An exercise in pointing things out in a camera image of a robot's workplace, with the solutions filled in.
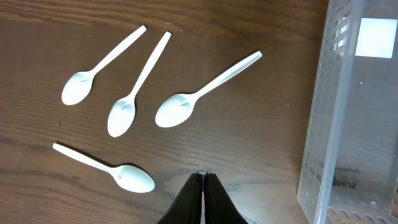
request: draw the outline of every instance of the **table surface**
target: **table surface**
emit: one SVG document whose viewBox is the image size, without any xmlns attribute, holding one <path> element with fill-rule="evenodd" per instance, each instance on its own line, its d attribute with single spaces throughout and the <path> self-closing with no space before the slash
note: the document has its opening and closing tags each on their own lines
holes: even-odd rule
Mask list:
<svg viewBox="0 0 398 224">
<path fill-rule="evenodd" d="M 248 223 L 307 223 L 296 199 L 327 1 L 34 0 L 0 2 L 0 222 L 156 223 L 193 172 L 213 172 Z M 137 27 L 148 31 L 66 106 L 65 82 Z M 106 122 L 165 31 L 171 37 L 119 138 Z M 198 100 L 173 128 L 159 106 L 245 56 L 263 57 Z M 52 149 L 60 141 L 155 180 L 134 194 Z"/>
</svg>

